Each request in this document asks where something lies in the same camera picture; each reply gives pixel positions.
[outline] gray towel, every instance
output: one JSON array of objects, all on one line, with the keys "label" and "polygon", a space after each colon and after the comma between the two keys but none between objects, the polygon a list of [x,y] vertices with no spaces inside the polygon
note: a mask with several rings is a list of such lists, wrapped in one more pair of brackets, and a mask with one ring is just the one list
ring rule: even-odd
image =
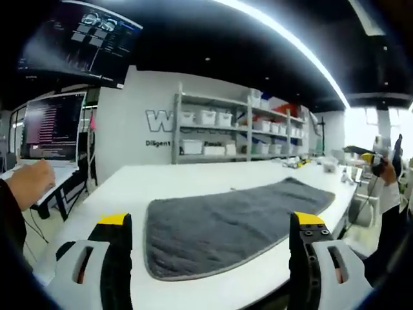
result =
[{"label": "gray towel", "polygon": [[224,194],[154,200],[147,210],[146,267],[159,280],[235,268],[287,237],[290,214],[319,214],[334,194],[293,178]]}]

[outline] black ceiling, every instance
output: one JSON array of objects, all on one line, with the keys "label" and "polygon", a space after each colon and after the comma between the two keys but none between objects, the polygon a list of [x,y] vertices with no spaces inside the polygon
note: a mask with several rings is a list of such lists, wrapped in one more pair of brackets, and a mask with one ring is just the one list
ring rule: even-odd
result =
[{"label": "black ceiling", "polygon": [[[291,43],[246,14],[213,0],[87,1],[118,12],[144,31],[132,64],[138,70],[184,72],[258,88],[310,107],[343,109],[319,70]],[[243,0],[289,29],[315,53],[345,94],[413,94],[403,49],[388,37],[368,37],[348,0]],[[51,81],[19,81],[5,107],[52,90]],[[61,81],[70,85],[76,81]],[[374,96],[351,105],[380,105]],[[387,98],[385,105],[410,100]]]}]

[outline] monitor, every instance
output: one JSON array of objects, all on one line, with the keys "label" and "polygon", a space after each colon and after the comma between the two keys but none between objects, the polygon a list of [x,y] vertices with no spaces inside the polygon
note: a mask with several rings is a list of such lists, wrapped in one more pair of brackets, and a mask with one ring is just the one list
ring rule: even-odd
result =
[{"label": "monitor", "polygon": [[123,88],[142,26],[107,9],[62,1],[28,40],[17,71]]},{"label": "monitor", "polygon": [[29,101],[23,122],[22,160],[76,161],[79,121],[86,92]]}]

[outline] shelving unit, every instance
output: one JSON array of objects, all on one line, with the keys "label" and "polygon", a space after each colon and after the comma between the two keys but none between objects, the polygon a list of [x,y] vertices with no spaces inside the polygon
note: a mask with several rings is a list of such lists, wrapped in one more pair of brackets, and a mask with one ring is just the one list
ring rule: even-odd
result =
[{"label": "shelving unit", "polygon": [[[195,105],[195,106],[204,106],[208,108],[219,108],[226,109],[230,112],[232,117],[232,126],[231,127],[218,127],[218,126],[205,126],[205,125],[182,125],[180,120],[180,115],[183,105]],[[247,116],[247,125],[242,127],[237,127],[237,113],[239,111],[245,112]],[[258,116],[267,116],[274,119],[279,119],[286,121],[287,123],[287,134],[274,134],[273,132],[264,132],[261,130],[256,130],[252,128],[253,115]],[[297,156],[291,149],[292,140],[302,140],[299,137],[292,137],[290,135],[290,129],[292,124],[295,126],[301,126],[305,123],[303,119],[295,118],[290,115],[290,111],[287,111],[287,115],[273,111],[266,110],[263,108],[252,107],[245,102],[233,99],[226,98],[217,98],[212,96],[204,96],[201,94],[183,92],[182,83],[179,84],[179,91],[175,96],[174,100],[174,129],[173,129],[173,144],[172,144],[172,163],[178,164],[186,161],[225,161],[225,160],[260,160],[260,159],[271,159],[271,158],[282,158],[282,157],[291,157]],[[233,156],[208,156],[203,154],[197,155],[183,155],[179,153],[180,150],[180,141],[182,138],[181,129],[190,130],[190,129],[203,129],[203,130],[212,130],[212,131],[222,131],[228,132],[231,135],[234,141],[237,141],[237,135],[242,132],[246,134],[247,139],[247,153],[246,154],[236,154]],[[275,154],[252,154],[252,141],[253,136],[267,136],[270,137],[272,143],[275,143],[276,138],[283,138],[287,141],[287,151],[285,154],[275,155]]]}]

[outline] laptop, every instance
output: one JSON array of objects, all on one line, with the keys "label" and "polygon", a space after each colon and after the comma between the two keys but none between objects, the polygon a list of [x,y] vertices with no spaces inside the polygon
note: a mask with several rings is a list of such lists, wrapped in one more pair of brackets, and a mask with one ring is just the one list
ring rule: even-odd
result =
[{"label": "laptop", "polygon": [[20,159],[0,177],[6,180],[22,165],[31,165],[43,158],[53,167],[56,187],[79,170],[77,148],[85,97],[86,92],[71,92],[29,101],[23,121]]}]

